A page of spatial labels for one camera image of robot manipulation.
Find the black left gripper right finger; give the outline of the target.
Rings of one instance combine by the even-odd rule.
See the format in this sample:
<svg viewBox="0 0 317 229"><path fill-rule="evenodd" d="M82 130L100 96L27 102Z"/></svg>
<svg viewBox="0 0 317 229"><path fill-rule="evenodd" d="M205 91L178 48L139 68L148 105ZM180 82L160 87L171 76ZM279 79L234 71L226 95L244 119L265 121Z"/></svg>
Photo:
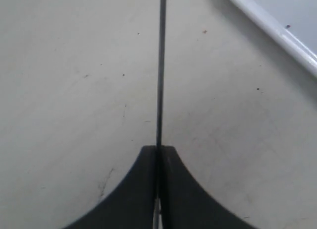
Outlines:
<svg viewBox="0 0 317 229"><path fill-rule="evenodd" d="M160 202L164 229L252 229L213 199L185 167L176 149L161 146Z"/></svg>

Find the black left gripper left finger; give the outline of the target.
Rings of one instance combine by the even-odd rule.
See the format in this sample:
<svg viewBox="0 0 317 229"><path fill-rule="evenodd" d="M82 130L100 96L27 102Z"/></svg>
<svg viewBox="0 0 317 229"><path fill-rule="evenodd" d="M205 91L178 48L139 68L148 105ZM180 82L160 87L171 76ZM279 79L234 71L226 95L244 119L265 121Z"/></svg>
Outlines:
<svg viewBox="0 0 317 229"><path fill-rule="evenodd" d="M156 192L156 147L144 146L119 185L68 229L151 229Z"/></svg>

